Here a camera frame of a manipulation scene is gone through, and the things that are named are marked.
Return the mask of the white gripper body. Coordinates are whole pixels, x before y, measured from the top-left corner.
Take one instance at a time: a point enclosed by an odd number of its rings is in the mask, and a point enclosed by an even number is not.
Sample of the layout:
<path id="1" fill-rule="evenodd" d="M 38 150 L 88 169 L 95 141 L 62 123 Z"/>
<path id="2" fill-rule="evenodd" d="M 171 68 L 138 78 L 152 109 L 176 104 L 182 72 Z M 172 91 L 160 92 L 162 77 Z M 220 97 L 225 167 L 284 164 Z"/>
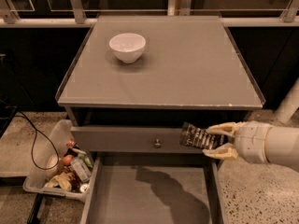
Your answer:
<path id="1" fill-rule="evenodd" d="M 248 163 L 267 164 L 265 143 L 271 128 L 270 124 L 258 121 L 243 124 L 236 132 L 234 141 L 239 156 Z"/>

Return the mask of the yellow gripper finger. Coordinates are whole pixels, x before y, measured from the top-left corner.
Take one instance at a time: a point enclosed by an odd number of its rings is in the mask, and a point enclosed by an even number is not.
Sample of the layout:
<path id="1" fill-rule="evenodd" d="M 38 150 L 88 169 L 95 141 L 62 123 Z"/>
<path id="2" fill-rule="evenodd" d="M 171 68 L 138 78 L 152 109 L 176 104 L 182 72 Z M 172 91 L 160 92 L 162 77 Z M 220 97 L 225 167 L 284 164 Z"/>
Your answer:
<path id="1" fill-rule="evenodd" d="M 210 134 L 221 134 L 234 137 L 240 125 L 240 122 L 225 122 L 208 127 L 206 132 Z"/>
<path id="2" fill-rule="evenodd" d="M 238 153 L 235 149 L 235 146 L 231 143 L 226 143 L 215 149 L 204 149 L 203 153 L 209 157 L 216 160 L 237 160 Z"/>

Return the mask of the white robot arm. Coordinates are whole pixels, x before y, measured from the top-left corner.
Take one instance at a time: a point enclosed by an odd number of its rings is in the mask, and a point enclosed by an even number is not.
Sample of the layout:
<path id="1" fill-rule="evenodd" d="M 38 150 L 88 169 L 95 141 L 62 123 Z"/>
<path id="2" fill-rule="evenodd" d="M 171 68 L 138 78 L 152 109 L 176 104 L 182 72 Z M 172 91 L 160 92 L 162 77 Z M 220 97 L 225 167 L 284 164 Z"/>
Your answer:
<path id="1" fill-rule="evenodd" d="M 226 122 L 210 126 L 209 134 L 223 134 L 230 141 L 216 149 L 203 152 L 217 160 L 276 164 L 295 169 L 299 165 L 299 129 L 275 126 L 259 121 Z"/>

